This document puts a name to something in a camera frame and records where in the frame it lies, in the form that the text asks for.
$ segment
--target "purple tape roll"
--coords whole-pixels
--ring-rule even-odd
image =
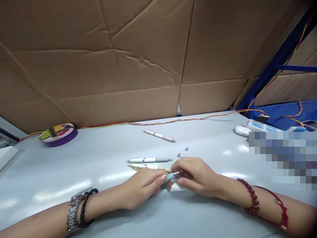
[[[49,147],[56,147],[70,142],[78,134],[78,130],[71,123],[64,123],[50,128],[40,134],[40,141]]]

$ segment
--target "pen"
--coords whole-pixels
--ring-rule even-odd
[[[160,167],[160,166],[157,166],[157,165],[128,164],[128,166],[132,167],[132,168],[137,168],[137,169],[141,169],[141,168],[145,168],[145,167],[148,167],[149,169],[165,169],[166,172],[168,172],[168,173],[171,172],[170,168]]]
[[[163,135],[161,135],[161,134],[158,134],[158,133],[156,133],[156,132],[152,132],[152,131],[149,131],[149,130],[143,130],[143,131],[144,131],[145,133],[154,135],[154,136],[156,136],[156,137],[160,137],[160,138],[165,139],[165,140],[168,140],[168,141],[170,141],[170,142],[176,142],[176,140],[171,139],[171,138],[168,138],[168,137],[163,136]]]
[[[181,172],[175,172],[175,173],[170,173],[168,175],[166,175],[166,180],[164,183],[166,183],[167,181],[170,181],[171,179],[179,176],[181,174]]]
[[[126,160],[129,163],[155,163],[155,162],[167,162],[172,161],[170,158],[144,158],[144,157],[136,157],[132,159]]]

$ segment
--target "hand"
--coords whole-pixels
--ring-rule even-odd
[[[201,158],[180,158],[171,170],[182,171],[183,177],[177,182],[180,186],[202,196],[215,197],[221,191],[221,175],[215,173]]]
[[[164,169],[140,169],[119,186],[122,193],[122,208],[134,210],[139,207],[160,190],[167,174],[168,172]],[[167,182],[167,186],[172,187],[171,181]]]

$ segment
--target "red and yellow wire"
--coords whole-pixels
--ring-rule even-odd
[[[291,56],[288,58],[287,62],[285,63],[285,65],[288,65],[288,63],[290,62],[291,58],[293,57],[295,51],[296,51],[296,50],[298,49],[298,47],[300,46],[301,41],[303,40],[305,31],[306,31],[308,25],[309,25],[309,21],[305,24],[304,29],[303,29],[303,32],[301,33],[300,39],[299,39],[299,41],[298,41],[298,43],[297,43],[297,45],[296,45],[296,47],[295,47],[293,53],[291,54]],[[271,85],[271,83],[278,77],[278,75],[279,75],[281,72],[283,72],[282,69],[279,70],[278,73],[274,76],[274,78],[272,78],[271,81],[257,94],[257,96],[252,100],[252,102],[251,102],[250,105],[248,106],[248,109],[252,106],[252,104],[255,103],[256,99],[263,93],[263,91],[264,91],[268,86]]]
[[[293,118],[293,117],[299,116],[301,114],[301,112],[303,111],[303,104],[301,103],[301,101],[298,101],[298,103],[299,103],[299,111],[296,115],[294,115],[294,116],[282,116],[281,118],[289,118],[293,121],[296,121],[298,124],[300,124],[301,127],[304,127],[304,124],[301,121]]]
[[[202,118],[193,118],[193,119],[177,119],[177,120],[173,120],[173,121],[168,121],[168,122],[157,122],[157,123],[152,123],[152,124],[143,124],[143,123],[135,123],[135,122],[114,122],[114,123],[109,123],[109,124],[96,124],[96,125],[91,125],[91,126],[86,126],[86,127],[81,127],[79,129],[89,129],[89,128],[103,128],[103,127],[109,127],[109,126],[119,126],[119,125],[134,125],[134,126],[154,126],[154,125],[163,125],[163,124],[168,124],[168,123],[173,123],[173,122],[180,122],[180,121],[193,121],[193,120],[204,120],[210,117],[215,117],[215,116],[227,116],[227,115],[231,115],[234,113],[238,113],[238,112],[244,112],[244,111],[259,111],[261,113],[263,113],[264,115],[266,115],[265,112],[263,112],[262,110],[257,110],[257,109],[241,109],[241,110],[237,110],[234,112],[230,112],[230,113],[225,113],[225,114],[218,114],[218,115],[210,115],[210,116],[206,116],[206,117],[202,117]],[[41,134],[42,132],[36,132],[36,133],[31,133],[29,135],[27,135],[26,137],[20,139],[20,142],[31,137],[31,136],[35,136],[38,134]]]

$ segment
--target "wristwatch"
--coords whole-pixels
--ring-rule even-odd
[[[69,232],[75,232],[80,230],[79,224],[77,223],[77,210],[80,201],[84,200],[87,197],[87,193],[89,193],[93,187],[89,187],[84,189],[83,191],[77,193],[72,196],[69,204],[69,211],[67,216],[67,227]]]

